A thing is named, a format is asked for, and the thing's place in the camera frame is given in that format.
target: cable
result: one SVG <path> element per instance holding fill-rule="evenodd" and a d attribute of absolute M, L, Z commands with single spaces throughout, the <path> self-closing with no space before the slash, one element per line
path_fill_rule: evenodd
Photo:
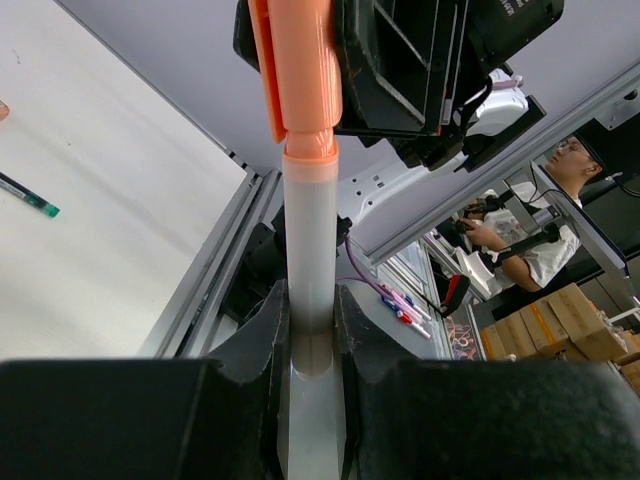
<path fill-rule="evenodd" d="M 366 285 L 369 285 L 369 282 L 366 282 L 362 278 L 356 277 L 355 275 L 353 275 L 353 276 L 344 275 L 344 276 L 336 278 L 336 282 L 345 282 L 345 281 L 361 282 L 361 283 L 364 283 Z"/>
<path fill-rule="evenodd" d="M 546 193 L 559 193 L 560 195 L 562 195 L 563 197 L 565 197 L 567 200 L 571 201 L 571 202 L 575 202 L 575 200 L 573 198 L 571 198 L 569 196 L 569 194 L 567 192 L 565 192 L 564 190 L 558 190 L 557 188 L 548 188 L 547 190 L 545 190 L 544 192 L 542 192 L 540 194 L 540 196 L 538 197 L 538 199 L 536 199 L 535 201 L 537 202 L 540 198 L 542 198 L 542 196 L 544 196 Z"/>
<path fill-rule="evenodd" d="M 356 271 L 356 273 L 360 276 L 360 279 L 364 282 L 369 284 L 369 286 L 371 288 L 373 288 L 376 293 L 378 293 L 381 297 L 386 298 L 387 300 L 393 300 L 393 296 L 390 295 L 389 293 L 385 292 L 382 287 L 380 285 L 378 285 L 376 282 L 374 282 L 369 275 L 367 275 L 364 270 L 362 270 L 362 268 L 360 268 L 360 266 L 357 264 L 357 261 L 355 259 L 355 256 L 353 255 L 353 250 L 351 248 L 351 238 L 349 238 L 349 236 L 347 236 L 345 242 L 344 242 L 345 248 L 347 250 L 347 257 L 349 258 L 349 261 L 351 262 L 351 265 L 353 266 L 353 269 Z"/>
<path fill-rule="evenodd" d="M 244 317 L 244 322 L 248 322 L 249 320 L 251 320 L 253 318 L 253 316 L 255 314 L 257 314 L 260 309 L 262 308 L 262 305 L 264 305 L 264 298 L 262 300 L 260 300 L 258 303 L 256 303 L 253 308 L 249 311 L 249 313 L 247 313 L 247 315 Z"/>
<path fill-rule="evenodd" d="M 624 183 L 622 183 L 620 180 L 618 180 L 616 176 L 610 176 L 610 177 L 607 177 L 607 178 L 611 178 L 615 182 L 615 184 L 618 186 L 618 188 L 620 188 L 620 190 L 622 190 L 624 193 L 626 193 L 630 197 L 640 198 L 640 192 L 636 192 L 635 190 L 631 190 Z"/>
<path fill-rule="evenodd" d="M 423 295 L 422 299 L 427 303 L 427 305 L 433 308 L 437 313 L 440 313 L 440 314 L 442 313 L 442 310 L 440 310 L 440 307 L 437 307 L 436 304 L 433 303 L 431 300 L 429 300 L 426 295 Z"/>
<path fill-rule="evenodd" d="M 538 200 L 540 200 L 542 197 L 544 197 L 549 192 L 561 193 L 565 197 L 567 197 L 569 200 L 575 201 L 569 195 L 567 195 L 567 192 L 565 192 L 563 190 L 558 190 L 557 188 L 548 188 L 544 192 L 540 193 L 536 198 L 534 198 L 536 196 L 536 193 L 538 193 L 538 180 L 536 179 L 536 175 L 535 175 L 535 173 L 533 171 L 533 163 L 529 163 L 529 169 L 531 170 L 531 178 L 533 179 L 533 193 L 531 194 L 531 197 L 529 197 L 529 200 L 527 200 L 527 201 L 522 200 L 520 197 L 518 197 L 518 195 L 516 195 L 516 198 L 518 200 L 520 200 L 522 203 L 524 203 L 525 205 L 531 205 L 532 203 L 536 203 Z M 505 183 L 507 184 L 507 187 L 509 187 L 511 190 L 513 190 L 511 188 L 511 184 L 509 182 L 505 181 Z"/>
<path fill-rule="evenodd" d="M 440 272 L 436 272 L 435 270 L 431 269 L 431 273 L 433 273 L 434 275 L 437 275 L 438 277 L 442 278 L 443 280 L 446 280 L 447 282 L 449 280 L 451 280 L 449 277 L 447 277 L 446 275 L 440 273 Z"/>

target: man's hand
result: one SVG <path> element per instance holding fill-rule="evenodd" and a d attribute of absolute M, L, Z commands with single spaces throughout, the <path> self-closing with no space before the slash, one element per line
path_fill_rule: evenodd
<path fill-rule="evenodd" d="M 465 210 L 469 211 L 472 210 L 474 207 L 479 206 L 479 203 L 472 203 L 470 205 L 467 205 L 465 207 Z M 471 220 L 480 220 L 480 221 L 484 221 L 484 217 L 486 216 L 486 213 L 467 213 L 467 218 L 471 219 Z"/>
<path fill-rule="evenodd" d="M 489 250 L 493 250 L 494 252 L 499 252 L 500 250 L 507 248 L 505 241 L 489 227 L 478 225 L 467 218 L 462 218 L 460 221 L 467 225 L 467 237 L 474 245 L 487 247 Z"/>

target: eyeglasses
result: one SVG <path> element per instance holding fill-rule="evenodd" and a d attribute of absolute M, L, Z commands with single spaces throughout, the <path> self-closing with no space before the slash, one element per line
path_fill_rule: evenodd
<path fill-rule="evenodd" d="M 582 153 L 587 158 L 591 158 L 591 155 L 589 155 L 588 153 L 581 152 L 579 147 L 580 147 L 580 144 L 576 141 L 563 140 L 558 144 L 558 146 L 556 147 L 556 150 L 560 152 L 562 155 L 565 155 L 568 152 L 578 152 L 578 153 Z"/>

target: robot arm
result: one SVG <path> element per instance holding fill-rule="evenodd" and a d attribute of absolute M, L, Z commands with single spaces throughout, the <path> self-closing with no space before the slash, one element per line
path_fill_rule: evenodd
<path fill-rule="evenodd" d="M 469 156 L 467 170 L 493 158 L 544 111 L 527 97 L 526 114 L 516 108 L 518 121 L 506 130 L 503 120 L 474 129 L 472 117 L 489 114 L 485 100 L 493 85 L 511 81 L 505 61 L 564 8 L 562 1 L 536 0 L 505 14 L 504 4 L 427 1 L 394 8 L 394 2 L 337 0 L 333 34 L 344 109 L 335 133 L 357 136 L 365 147 L 386 139 L 410 168 L 435 170 L 460 152 Z M 239 0 L 234 49 L 259 70 L 255 40 L 248 0 Z"/>
<path fill-rule="evenodd" d="M 491 77 L 496 83 L 511 80 L 501 69 L 492 72 Z M 467 138 L 495 141 L 529 111 L 528 99 L 517 86 L 494 91 L 475 111 L 474 123 L 467 131 Z M 408 168 L 400 159 L 391 164 L 376 164 L 355 178 L 340 181 L 338 214 L 351 219 L 354 226 L 358 225 L 376 208 L 404 190 L 463 168 L 471 157 L 462 151 L 437 170 Z"/>

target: marker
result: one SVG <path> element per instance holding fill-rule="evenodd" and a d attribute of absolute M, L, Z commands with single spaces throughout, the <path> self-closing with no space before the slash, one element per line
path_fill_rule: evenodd
<path fill-rule="evenodd" d="M 44 198 L 36 195 L 28 188 L 23 187 L 15 180 L 10 179 L 4 173 L 0 172 L 0 188 L 18 197 L 25 203 L 28 203 L 34 208 L 37 208 L 45 215 L 53 218 L 60 209 L 55 205 L 50 204 Z"/>

